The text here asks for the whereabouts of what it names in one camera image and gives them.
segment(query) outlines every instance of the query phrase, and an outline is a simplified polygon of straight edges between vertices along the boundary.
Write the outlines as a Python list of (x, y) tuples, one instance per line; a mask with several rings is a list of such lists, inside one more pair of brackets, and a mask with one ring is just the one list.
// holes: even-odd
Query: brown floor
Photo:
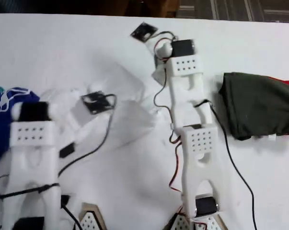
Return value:
[(176, 17), (289, 23), (289, 0), (181, 0)]

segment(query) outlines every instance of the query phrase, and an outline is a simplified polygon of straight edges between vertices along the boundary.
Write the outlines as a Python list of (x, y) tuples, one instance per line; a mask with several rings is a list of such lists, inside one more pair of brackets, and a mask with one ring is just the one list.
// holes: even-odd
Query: white plastic part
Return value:
[(55, 130), (55, 122), (52, 121), (13, 122), (10, 147), (54, 146)]
[(15, 103), (11, 109), (11, 117), (14, 121), (17, 121), (20, 117), (22, 104), (23, 104), (23, 102)]
[[(54, 121), (13, 122), (11, 126), (11, 169), (5, 193), (58, 183), (57, 128)], [(42, 192), (44, 229), (58, 230), (60, 187)], [(27, 194), (3, 200), (2, 229), (11, 230), (19, 218)]]
[[(195, 50), (194, 55), (172, 57), (165, 64), (173, 128), (181, 136), (183, 147), (182, 200), (191, 220), (197, 215), (196, 197), (213, 196), (221, 211), (226, 207), (227, 195), (216, 147), (217, 127), (212, 123), (209, 104), (194, 108), (206, 99), (203, 66), (197, 48)], [(200, 184), (206, 180), (212, 194), (199, 194)]]
[(157, 56), (159, 58), (168, 58), (172, 55), (173, 48), (170, 42), (166, 42), (160, 49), (157, 50)]
[[(226, 207), (226, 184), (217, 153), (217, 127), (214, 124), (194, 129), (184, 127), (181, 140), (184, 155), (182, 174), (183, 204), (186, 214), (194, 219), (197, 215), (196, 198), (213, 196), (219, 211)], [(199, 194), (200, 184), (207, 180), (212, 194)]]
[(82, 230), (101, 230), (92, 212), (87, 212), (81, 220)]
[(166, 63), (167, 74), (170, 76), (185, 76), (203, 73), (203, 66), (198, 54), (172, 57)]

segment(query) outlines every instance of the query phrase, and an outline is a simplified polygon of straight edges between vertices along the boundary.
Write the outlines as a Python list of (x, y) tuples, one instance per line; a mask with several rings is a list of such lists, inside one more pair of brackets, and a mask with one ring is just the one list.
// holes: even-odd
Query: red wire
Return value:
[(172, 190), (181, 193), (182, 191), (180, 191), (180, 190), (177, 189), (177, 188), (172, 187), (173, 181), (175, 180), (175, 178), (176, 178), (176, 176), (177, 176), (177, 172), (178, 172), (179, 158), (178, 158), (178, 154), (177, 154), (177, 149), (178, 149), (178, 147), (179, 147), (180, 145), (182, 145), (181, 142), (175, 147), (176, 168), (175, 168), (175, 172), (174, 172), (174, 174), (173, 174), (173, 177), (172, 177), (172, 179), (171, 179), (171, 181), (170, 181), (170, 183), (169, 183), (169, 187), (170, 187)]
[(176, 138), (175, 140), (172, 140), (174, 134), (174, 130), (172, 131), (172, 134), (169, 137), (169, 142), (171, 142), (172, 144), (176, 144), (177, 142), (179, 142), (179, 140), (181, 139), (181, 137), (179, 136), (178, 138)]

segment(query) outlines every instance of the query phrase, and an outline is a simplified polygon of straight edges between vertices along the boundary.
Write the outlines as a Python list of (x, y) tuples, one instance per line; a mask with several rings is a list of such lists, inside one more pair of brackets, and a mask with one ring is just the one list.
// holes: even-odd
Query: bracket with holes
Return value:
[(94, 212), (86, 212), (81, 220), (81, 227), (82, 230), (102, 230)]
[(55, 144), (53, 121), (13, 122), (10, 146), (52, 146)]
[(185, 216), (177, 215), (171, 230), (227, 230), (227, 228), (220, 223), (220, 217), (207, 217), (197, 219), (195, 222), (195, 228), (190, 228), (189, 223)]
[(200, 56), (189, 55), (182, 57), (172, 57), (166, 63), (168, 76), (184, 76), (195, 73), (203, 73)]

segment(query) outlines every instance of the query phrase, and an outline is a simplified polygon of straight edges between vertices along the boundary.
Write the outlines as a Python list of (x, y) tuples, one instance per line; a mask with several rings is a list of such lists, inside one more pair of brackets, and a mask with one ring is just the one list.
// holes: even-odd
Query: white 3d printed robot leg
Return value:
[[(47, 103), (16, 104), (12, 109), (11, 171), (6, 194), (58, 183), (57, 127), (48, 116)], [(41, 194), (44, 203), (44, 229), (58, 230), (60, 187)], [(2, 229), (11, 230), (19, 218), (26, 194), (3, 200)]]
[[(190, 54), (188, 50), (186, 56), (175, 56), (183, 50), (184, 42), (194, 52)], [(180, 50), (175, 51), (174, 43), (180, 43)], [(216, 146), (217, 126), (212, 123), (209, 104), (194, 108), (206, 99), (200, 56), (190, 40), (172, 42), (172, 46), (172, 57), (166, 61), (165, 68), (172, 100), (173, 128), (181, 136), (183, 146), (182, 199), (187, 216), (193, 220), (223, 210), (227, 193)], [(198, 194), (204, 180), (210, 183), (212, 194)]]

